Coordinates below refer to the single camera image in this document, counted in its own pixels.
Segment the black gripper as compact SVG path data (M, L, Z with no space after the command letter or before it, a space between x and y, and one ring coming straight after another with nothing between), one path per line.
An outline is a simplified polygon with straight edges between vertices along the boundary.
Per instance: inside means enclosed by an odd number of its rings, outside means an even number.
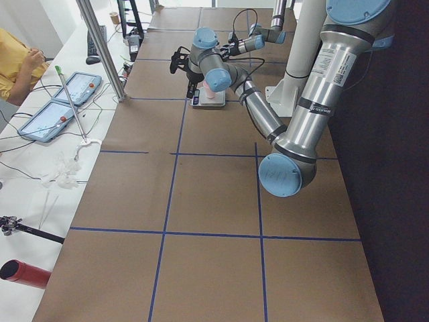
M228 60L230 57L238 56L241 54L239 42L222 45L219 50L223 60Z
M194 72L189 66L186 67L186 76L188 78L188 88L186 92L187 98L193 98L194 92L197 89L199 83L203 81L203 74L200 72Z

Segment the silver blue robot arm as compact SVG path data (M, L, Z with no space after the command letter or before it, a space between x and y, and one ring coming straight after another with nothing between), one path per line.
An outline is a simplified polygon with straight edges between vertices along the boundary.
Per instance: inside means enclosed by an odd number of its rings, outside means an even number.
M262 49L266 42L283 44L286 39L286 33L283 30L286 3L287 1L276 1L270 28L263 28L258 23L258 14L256 10L246 8L238 12L233 20L233 31L229 34L228 44L220 47L222 58L228 60L230 57ZM255 23L249 27L249 36L245 39L239 39L235 32L235 22L237 18L246 11L254 12Z
M259 179L277 197L295 195L316 175L316 146L345 89L360 54L390 46L397 1L305 1L294 33L283 80L278 89L281 106L290 109L288 125L275 112L271 96L264 96L243 68L229 58L281 43L286 4L278 1L270 28L253 25L249 37L232 36L219 48L216 33L195 31L184 63L188 97L200 81L212 92L231 89L244 105L273 151L259 165Z

